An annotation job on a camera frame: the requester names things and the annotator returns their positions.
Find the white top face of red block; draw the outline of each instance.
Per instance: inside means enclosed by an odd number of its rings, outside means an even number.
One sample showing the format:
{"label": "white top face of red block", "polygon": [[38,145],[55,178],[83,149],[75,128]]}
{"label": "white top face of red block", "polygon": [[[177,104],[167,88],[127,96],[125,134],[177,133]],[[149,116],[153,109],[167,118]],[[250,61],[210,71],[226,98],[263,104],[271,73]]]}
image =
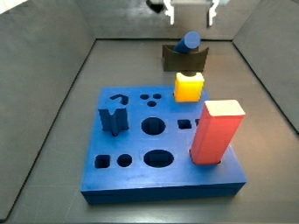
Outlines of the white top face of red block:
{"label": "white top face of red block", "polygon": [[237,100],[206,101],[211,116],[243,116],[246,114]]}

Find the square hole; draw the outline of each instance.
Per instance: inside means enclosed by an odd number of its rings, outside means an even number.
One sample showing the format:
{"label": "square hole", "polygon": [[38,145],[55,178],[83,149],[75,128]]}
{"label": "square hole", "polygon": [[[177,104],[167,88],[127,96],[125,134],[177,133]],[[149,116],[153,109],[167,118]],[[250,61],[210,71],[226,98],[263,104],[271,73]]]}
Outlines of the square hole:
{"label": "square hole", "polygon": [[95,161],[97,168],[109,168],[110,167],[110,155],[98,155]]}
{"label": "square hole", "polygon": [[193,123],[190,120],[178,120],[178,124],[181,130],[187,130],[193,127]]}

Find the circular hole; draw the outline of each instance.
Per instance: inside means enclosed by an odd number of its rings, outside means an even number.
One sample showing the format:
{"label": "circular hole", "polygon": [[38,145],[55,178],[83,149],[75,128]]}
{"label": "circular hole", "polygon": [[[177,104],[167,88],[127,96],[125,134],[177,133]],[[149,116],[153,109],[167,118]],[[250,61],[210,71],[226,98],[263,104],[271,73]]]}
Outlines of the circular hole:
{"label": "circular hole", "polygon": [[147,106],[149,107],[154,107],[157,105],[157,102],[155,101],[150,101],[149,103],[147,103]]}
{"label": "circular hole", "polygon": [[133,164],[133,157],[127,154],[119,156],[117,160],[119,166],[129,167]]}
{"label": "circular hole", "polygon": [[142,95],[141,95],[141,98],[142,98],[143,100],[147,100],[147,99],[150,98],[150,95],[149,95],[149,94],[142,94]]}
{"label": "circular hole", "polygon": [[165,132],[165,121],[158,117],[149,117],[142,122],[142,129],[147,135],[157,136]]}
{"label": "circular hole", "polygon": [[167,150],[151,150],[145,154],[145,162],[154,168],[163,168],[174,162],[174,154]]}
{"label": "circular hole", "polygon": [[161,94],[154,94],[154,98],[155,98],[157,100],[159,100],[159,99],[162,99],[162,95],[161,95]]}

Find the gray wall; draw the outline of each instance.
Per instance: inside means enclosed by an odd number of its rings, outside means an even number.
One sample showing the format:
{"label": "gray wall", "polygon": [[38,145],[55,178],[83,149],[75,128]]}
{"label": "gray wall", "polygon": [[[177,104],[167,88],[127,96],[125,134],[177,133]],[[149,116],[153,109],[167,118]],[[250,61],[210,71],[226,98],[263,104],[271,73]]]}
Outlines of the gray wall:
{"label": "gray wall", "polygon": [[94,41],[71,0],[30,0],[0,15],[0,221]]}
{"label": "gray wall", "polygon": [[210,29],[209,4],[178,4],[171,26],[170,18],[165,13],[153,12],[146,0],[77,2],[99,39],[179,39],[186,32],[197,31],[203,39],[233,40],[261,0],[230,0],[227,5],[221,5],[215,25]]}
{"label": "gray wall", "polygon": [[299,132],[299,3],[263,0],[234,44]]}

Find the hole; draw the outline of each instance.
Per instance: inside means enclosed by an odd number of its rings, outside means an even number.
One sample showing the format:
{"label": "hole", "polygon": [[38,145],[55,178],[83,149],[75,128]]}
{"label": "hole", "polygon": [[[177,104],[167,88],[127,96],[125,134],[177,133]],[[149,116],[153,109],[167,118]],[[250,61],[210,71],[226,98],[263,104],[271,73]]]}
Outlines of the hole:
{"label": "hole", "polygon": [[181,130],[187,130],[193,127],[191,121],[190,120],[178,120],[179,124],[179,129]]}
{"label": "hole", "polygon": [[141,95],[141,98],[142,98],[143,100],[147,100],[147,99],[150,98],[150,95],[149,95],[149,94],[142,94],[142,95]]}
{"label": "hole", "polygon": [[149,107],[154,107],[157,105],[157,102],[155,101],[150,101],[149,103],[147,103],[147,106]]}
{"label": "hole", "polygon": [[97,168],[109,168],[110,167],[110,155],[98,155],[95,161]]}
{"label": "hole", "polygon": [[158,117],[149,117],[142,122],[142,129],[147,135],[157,136],[165,132],[165,121]]}
{"label": "hole", "polygon": [[111,100],[115,100],[117,98],[121,98],[121,103],[123,105],[129,104],[129,97],[123,94],[115,94],[114,96],[110,97]]}
{"label": "hole", "polygon": [[155,98],[157,100],[159,100],[159,99],[162,99],[163,97],[162,97],[161,94],[154,94],[154,98]]}
{"label": "hole", "polygon": [[117,160],[119,166],[129,167],[133,164],[133,157],[127,154],[119,156]]}
{"label": "hole", "polygon": [[174,162],[174,154],[167,150],[151,150],[145,154],[145,162],[155,168],[163,168]]}

